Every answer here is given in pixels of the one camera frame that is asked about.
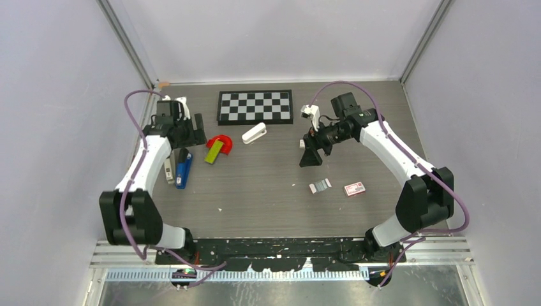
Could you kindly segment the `blue stapler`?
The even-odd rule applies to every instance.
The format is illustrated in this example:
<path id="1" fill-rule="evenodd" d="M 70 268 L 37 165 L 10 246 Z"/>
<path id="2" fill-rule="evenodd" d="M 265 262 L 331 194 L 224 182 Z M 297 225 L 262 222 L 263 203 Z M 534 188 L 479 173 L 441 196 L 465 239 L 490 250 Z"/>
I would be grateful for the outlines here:
<path id="1" fill-rule="evenodd" d="M 176 174 L 175 187 L 177 189 L 186 188 L 192 160 L 193 160 L 193 155 L 188 149 L 182 148 L 179 150 L 179 154 L 177 158 L 177 167 L 176 167 L 176 172 L 175 172 Z"/>

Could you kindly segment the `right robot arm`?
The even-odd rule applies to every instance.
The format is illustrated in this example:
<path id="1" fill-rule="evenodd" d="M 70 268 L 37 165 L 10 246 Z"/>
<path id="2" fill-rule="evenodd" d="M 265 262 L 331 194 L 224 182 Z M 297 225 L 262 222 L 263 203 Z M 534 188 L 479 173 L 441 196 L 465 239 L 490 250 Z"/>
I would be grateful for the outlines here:
<path id="1" fill-rule="evenodd" d="M 330 155 L 335 144 L 354 139 L 371 150 L 403 185 L 394 214 L 366 231 L 362 251 L 366 259 L 381 261 L 400 240 L 444 221 L 454 214 L 454 176 L 419 157 L 392 131 L 377 106 L 362 109 L 352 93 L 332 99 L 335 122 L 320 122 L 315 105 L 304 105 L 301 115 L 311 120 L 303 136 L 300 167 L 320 166 L 322 151 Z"/>

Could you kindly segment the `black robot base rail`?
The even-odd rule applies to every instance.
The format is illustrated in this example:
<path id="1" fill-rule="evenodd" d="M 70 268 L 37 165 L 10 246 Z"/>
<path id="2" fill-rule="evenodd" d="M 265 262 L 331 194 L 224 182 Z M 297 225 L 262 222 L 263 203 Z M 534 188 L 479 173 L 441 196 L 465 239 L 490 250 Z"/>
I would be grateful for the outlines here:
<path id="1" fill-rule="evenodd" d="M 390 266 L 403 246 L 375 247 L 363 238 L 204 238 L 186 249 L 160 251 L 158 265 L 176 265 L 178 257 L 203 267 L 224 265 L 227 272 L 299 271 L 311 264 L 316 272 L 354 271 L 361 263 Z"/>

